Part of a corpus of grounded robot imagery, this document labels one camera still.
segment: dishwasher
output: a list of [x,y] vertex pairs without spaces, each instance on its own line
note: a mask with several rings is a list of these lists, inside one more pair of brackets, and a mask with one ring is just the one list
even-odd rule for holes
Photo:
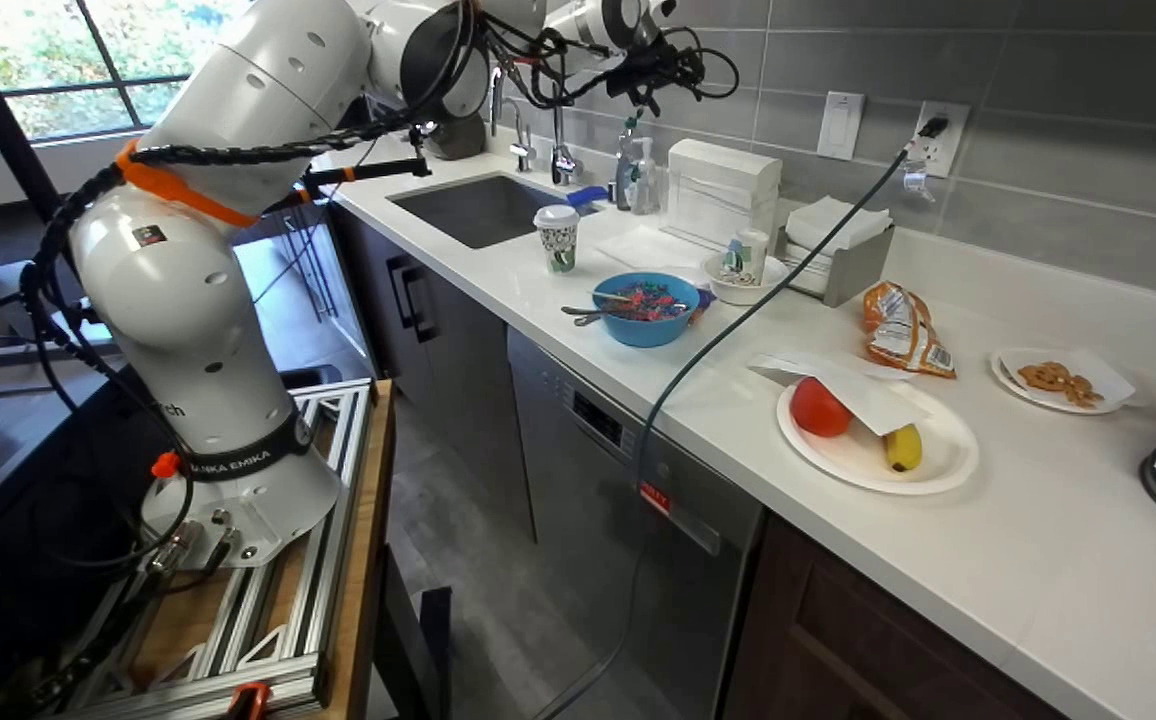
[[508,359],[555,608],[583,664],[625,646],[566,715],[718,715],[760,503],[661,436],[651,484],[637,484],[634,414],[520,334]]

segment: metal rail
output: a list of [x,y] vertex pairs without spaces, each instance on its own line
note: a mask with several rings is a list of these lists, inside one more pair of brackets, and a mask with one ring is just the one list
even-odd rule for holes
[[[371,381],[296,388],[296,407],[309,427],[333,421],[324,450],[327,467],[351,497],[368,427]],[[292,611],[284,624],[262,633],[265,599],[275,592],[275,571],[238,569],[228,576],[220,611],[204,646],[188,649],[167,678],[146,691],[128,691],[128,664],[147,628],[128,633],[105,674],[74,691],[64,720],[204,720],[226,715],[242,686],[273,686],[273,710],[316,706],[320,678],[327,668],[333,595],[341,580],[341,554],[347,531],[347,500],[335,503],[320,527],[306,540],[306,569],[296,580]]]

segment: wall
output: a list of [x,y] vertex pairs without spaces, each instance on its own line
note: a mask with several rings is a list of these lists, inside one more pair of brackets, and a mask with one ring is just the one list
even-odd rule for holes
[[[783,191],[856,200],[919,99],[972,104],[935,200],[884,191],[902,224],[1156,288],[1156,0],[681,0],[737,56],[733,99],[664,98],[661,138],[783,162]],[[818,157],[826,93],[865,93],[856,162]],[[612,147],[625,104],[583,99]]]

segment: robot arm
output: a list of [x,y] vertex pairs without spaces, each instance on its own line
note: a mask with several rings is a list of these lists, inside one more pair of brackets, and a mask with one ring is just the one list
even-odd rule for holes
[[[625,59],[661,40],[672,4],[651,0],[641,16],[628,10],[641,4],[571,0],[542,40],[512,30],[528,48],[561,48],[561,67],[533,56],[533,71],[561,88],[545,104],[580,98],[569,93],[569,44]],[[228,566],[269,566],[341,497],[269,359],[226,231],[296,184],[314,157],[302,140],[333,138],[362,93],[396,113],[362,138],[477,113],[487,86],[481,40],[501,56],[501,21],[461,0],[257,0],[165,122],[52,220],[26,293],[36,295],[36,318],[44,301],[64,310],[50,275],[70,257],[174,425],[186,482],[158,484],[146,520],[204,535],[186,569],[217,554]]]

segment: white plate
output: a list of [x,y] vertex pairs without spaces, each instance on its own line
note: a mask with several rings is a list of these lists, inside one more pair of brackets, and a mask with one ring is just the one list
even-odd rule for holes
[[794,388],[797,383],[787,383],[771,407],[780,436],[808,466],[818,466],[820,474],[830,474],[844,484],[856,484],[870,491],[889,491],[889,497],[935,497],[935,491],[964,488],[982,466],[982,446],[978,446],[972,427],[953,407],[945,407],[935,398],[928,398],[914,383],[894,383],[894,392],[902,392],[904,400],[914,400],[925,414],[925,421],[919,421],[925,466],[914,474],[894,474],[884,461],[880,436],[871,436],[865,425],[851,425],[844,436],[811,436],[811,433],[797,427],[797,421],[787,418]]
[[[1026,366],[1064,366],[1068,371],[1079,371],[1087,378],[1087,383],[1102,392],[1095,403],[1071,403],[1064,392],[1041,392],[1041,388],[1030,388],[1020,381],[1020,369]],[[1109,369],[1102,356],[1091,351],[1056,351],[1056,349],[1006,349],[1006,351],[993,351],[987,356],[987,371],[1020,400],[1030,403],[1041,403],[1041,407],[1052,407],[1052,414],[1076,414],[1076,418],[1102,418],[1102,414],[1117,414],[1123,407],[1123,400],[1138,398],[1138,388],[1117,371]]]

